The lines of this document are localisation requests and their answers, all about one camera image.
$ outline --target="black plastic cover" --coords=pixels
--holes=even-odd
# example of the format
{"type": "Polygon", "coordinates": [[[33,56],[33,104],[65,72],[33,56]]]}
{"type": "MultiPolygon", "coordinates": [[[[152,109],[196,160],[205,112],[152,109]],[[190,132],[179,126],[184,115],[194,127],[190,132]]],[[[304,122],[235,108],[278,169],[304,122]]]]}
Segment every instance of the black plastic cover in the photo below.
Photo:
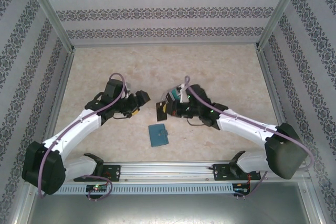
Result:
{"type": "MultiPolygon", "coordinates": [[[[104,92],[98,93],[94,99],[85,105],[85,109],[97,111],[114,101],[122,90],[122,82],[111,79],[107,82],[104,92]]],[[[101,117],[101,125],[108,119],[114,117],[115,113],[122,113],[126,118],[130,118],[133,112],[140,110],[140,107],[150,101],[149,95],[140,90],[130,94],[127,98],[119,99],[112,107],[97,113],[101,117]]]]}
{"type": "MultiPolygon", "coordinates": [[[[277,127],[277,132],[302,143],[293,127],[287,123],[277,127]]],[[[270,169],[284,179],[291,179],[308,156],[301,147],[275,134],[266,138],[265,150],[270,169]]]]}
{"type": "MultiPolygon", "coordinates": [[[[211,99],[208,98],[204,89],[202,89],[200,85],[194,84],[190,87],[206,103],[211,104],[221,111],[228,109],[228,107],[225,105],[219,103],[211,103],[211,99]]],[[[173,101],[169,96],[166,97],[168,100],[168,103],[166,105],[167,113],[180,118],[193,118],[194,116],[198,116],[198,118],[204,123],[204,125],[219,130],[217,119],[219,118],[220,114],[199,102],[199,100],[190,93],[189,89],[186,90],[186,94],[189,98],[188,103],[180,103],[180,101],[173,101]]]]}
{"type": "MultiPolygon", "coordinates": [[[[26,151],[23,164],[22,178],[37,187],[38,172],[42,158],[47,151],[43,144],[32,142],[26,151]]],[[[50,152],[43,169],[42,191],[46,194],[54,194],[65,180],[65,168],[58,151],[50,152]]]]}

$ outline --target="beige floor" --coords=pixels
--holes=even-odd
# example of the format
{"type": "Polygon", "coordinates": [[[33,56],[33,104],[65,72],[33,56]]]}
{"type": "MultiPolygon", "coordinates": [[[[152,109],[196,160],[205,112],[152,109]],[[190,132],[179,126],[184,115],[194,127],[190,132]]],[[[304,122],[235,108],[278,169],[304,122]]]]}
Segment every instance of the beige floor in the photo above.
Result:
{"type": "Polygon", "coordinates": [[[231,159],[238,151],[258,148],[233,133],[192,127],[185,119],[170,116],[164,121],[169,144],[151,147],[148,125],[157,123],[155,103],[166,89],[182,83],[186,74],[212,101],[276,124],[253,45],[138,46],[77,49],[56,131],[105,89],[113,72],[123,74],[132,91],[148,92],[151,101],[131,119],[110,119],[86,137],[69,158],[91,152],[106,162],[210,161],[231,159]]]}

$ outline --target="enclosure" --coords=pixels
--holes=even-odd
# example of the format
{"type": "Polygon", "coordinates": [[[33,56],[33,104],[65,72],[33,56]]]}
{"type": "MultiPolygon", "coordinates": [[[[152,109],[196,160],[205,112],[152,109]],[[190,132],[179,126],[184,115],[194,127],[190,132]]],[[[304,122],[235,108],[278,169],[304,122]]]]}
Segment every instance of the enclosure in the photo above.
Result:
{"type": "Polygon", "coordinates": [[[336,0],[0,0],[0,223],[336,223],[335,14],[336,0]],[[66,182],[38,199],[21,178],[27,146],[71,123],[113,72],[151,101],[70,157],[120,164],[115,194],[89,202],[85,184],[66,182]],[[291,180],[270,173],[242,201],[209,189],[228,183],[208,167],[259,147],[168,117],[169,144],[152,148],[155,104],[185,75],[239,114],[292,125],[314,166],[291,180]]]}

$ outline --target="cable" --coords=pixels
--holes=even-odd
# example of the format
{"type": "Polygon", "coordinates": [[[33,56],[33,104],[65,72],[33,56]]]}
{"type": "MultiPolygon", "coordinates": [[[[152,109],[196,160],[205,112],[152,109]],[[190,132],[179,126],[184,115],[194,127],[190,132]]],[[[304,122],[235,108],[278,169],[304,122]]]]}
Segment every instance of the cable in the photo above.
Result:
{"type": "Polygon", "coordinates": [[[95,176],[95,175],[84,175],[84,176],[82,176],[82,177],[84,177],[84,178],[100,178],[100,179],[104,179],[104,180],[107,181],[106,185],[107,185],[108,183],[110,183],[110,185],[111,185],[110,190],[109,190],[106,194],[104,194],[103,196],[101,196],[101,197],[98,198],[98,199],[92,199],[92,198],[90,197],[90,196],[91,196],[91,192],[93,192],[94,190],[89,191],[89,194],[88,194],[88,199],[89,199],[89,200],[92,200],[92,201],[102,200],[102,199],[106,198],[107,196],[109,196],[110,193],[112,192],[113,184],[112,184],[112,181],[109,180],[108,178],[100,177],[100,176],[95,176]]]}
{"type": "Polygon", "coordinates": [[[52,148],[54,148],[54,146],[56,144],[58,144],[59,140],[65,135],[67,134],[73,127],[75,127],[77,124],[79,124],[80,122],[82,122],[83,120],[85,120],[86,118],[89,118],[90,116],[92,115],[95,115],[105,109],[108,109],[109,107],[113,106],[120,98],[121,96],[123,95],[124,93],[124,90],[125,90],[125,79],[124,77],[120,74],[120,73],[113,73],[110,75],[110,79],[113,77],[113,76],[119,76],[122,80],[122,89],[121,89],[121,92],[120,94],[117,96],[116,99],[114,99],[111,103],[109,103],[108,105],[102,107],[101,109],[97,110],[97,111],[93,111],[92,113],[86,115],[86,116],[83,116],[81,119],[75,121],[73,124],[71,124],[69,127],[67,127],[61,134],[59,134],[59,136],[55,139],[55,141],[53,141],[53,143],[50,145],[50,147],[48,148],[48,150],[46,151],[46,153],[44,154],[43,158],[42,158],[42,161],[41,161],[41,165],[40,165],[40,170],[38,171],[38,181],[37,181],[37,192],[38,192],[38,196],[40,198],[44,198],[46,194],[42,195],[42,174],[43,174],[43,168],[44,168],[44,164],[47,160],[47,157],[49,155],[49,153],[51,152],[52,148]]]}
{"type": "Polygon", "coordinates": [[[266,178],[266,175],[267,175],[267,171],[265,171],[264,175],[261,177],[261,179],[259,180],[258,184],[255,186],[255,188],[253,188],[253,190],[248,194],[248,195],[244,195],[242,193],[239,193],[237,191],[235,191],[234,193],[237,194],[237,195],[240,195],[242,196],[244,199],[245,197],[249,197],[251,194],[255,193],[255,191],[260,187],[261,183],[264,181],[264,179],[266,178]]]}
{"type": "Polygon", "coordinates": [[[191,126],[203,126],[204,125],[204,124],[192,124],[191,122],[189,122],[189,118],[187,118],[187,122],[191,126]]]}
{"type": "Polygon", "coordinates": [[[196,94],[196,92],[190,87],[190,85],[189,85],[190,77],[189,77],[189,76],[185,76],[185,77],[184,77],[184,82],[185,82],[185,85],[187,86],[187,88],[189,89],[190,93],[191,93],[196,99],[198,99],[198,101],[199,101],[201,104],[207,106],[208,108],[210,108],[210,109],[212,109],[212,110],[214,110],[214,111],[216,111],[216,112],[218,112],[218,113],[220,113],[220,114],[223,114],[223,115],[225,115],[225,116],[228,116],[228,117],[230,117],[230,118],[237,119],[237,120],[241,120],[241,121],[243,121],[243,122],[245,122],[245,123],[248,123],[248,124],[250,124],[250,125],[252,125],[252,126],[254,126],[254,127],[257,127],[257,128],[259,128],[259,129],[262,129],[262,130],[264,130],[264,131],[268,131],[268,132],[270,132],[270,133],[272,133],[272,134],[281,136],[281,137],[283,137],[284,139],[289,140],[289,141],[291,141],[292,143],[294,143],[294,144],[298,145],[299,147],[301,147],[301,148],[302,148],[305,152],[307,152],[307,154],[309,155],[310,163],[309,163],[309,165],[307,165],[307,166],[305,166],[305,167],[301,167],[301,168],[299,168],[298,170],[309,169],[310,167],[313,166],[315,158],[314,158],[312,152],[311,152],[307,147],[305,147],[303,144],[301,144],[300,142],[298,142],[298,141],[296,141],[295,139],[292,139],[291,137],[288,137],[288,136],[286,136],[286,135],[284,135],[284,134],[282,134],[282,133],[280,133],[280,132],[271,130],[271,129],[269,129],[269,128],[264,128],[263,126],[260,126],[259,124],[255,123],[255,122],[252,122],[252,121],[250,121],[250,120],[248,120],[248,119],[241,118],[240,116],[237,116],[237,117],[236,117],[236,116],[234,116],[234,115],[228,114],[228,113],[226,113],[226,112],[224,112],[224,111],[221,111],[221,110],[219,110],[219,109],[217,109],[217,108],[211,106],[210,104],[208,104],[208,103],[206,103],[205,101],[203,101],[202,98],[200,98],[200,97],[196,94]]]}
{"type": "Polygon", "coordinates": [[[119,119],[127,119],[128,117],[127,117],[127,116],[124,116],[123,118],[115,118],[115,117],[113,116],[113,118],[119,120],[119,119]]]}
{"type": "Polygon", "coordinates": [[[248,181],[247,181],[248,189],[250,189],[251,188],[251,175],[250,175],[250,173],[247,174],[247,177],[248,177],[248,181]]]}
{"type": "Polygon", "coordinates": [[[259,186],[261,185],[261,183],[266,178],[266,174],[267,174],[267,171],[265,171],[264,175],[261,177],[261,179],[259,180],[258,184],[255,186],[255,188],[253,188],[253,190],[248,195],[246,195],[246,197],[249,197],[251,194],[253,194],[253,193],[256,192],[256,190],[259,188],[259,186]]]}

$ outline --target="patterned wallpaper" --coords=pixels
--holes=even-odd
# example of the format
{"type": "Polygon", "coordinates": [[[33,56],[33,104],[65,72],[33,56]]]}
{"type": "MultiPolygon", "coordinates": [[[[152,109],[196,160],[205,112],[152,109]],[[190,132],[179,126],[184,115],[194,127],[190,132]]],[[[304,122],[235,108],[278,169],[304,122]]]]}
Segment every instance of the patterned wallpaper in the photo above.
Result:
{"type": "Polygon", "coordinates": [[[75,46],[257,42],[279,0],[50,0],[75,46]]]}
{"type": "Polygon", "coordinates": [[[7,223],[25,149],[44,138],[68,54],[37,0],[0,0],[0,30],[0,223],[7,223]]]}
{"type": "Polygon", "coordinates": [[[285,118],[316,157],[327,223],[336,223],[335,30],[335,0],[291,0],[264,48],[285,118]]]}

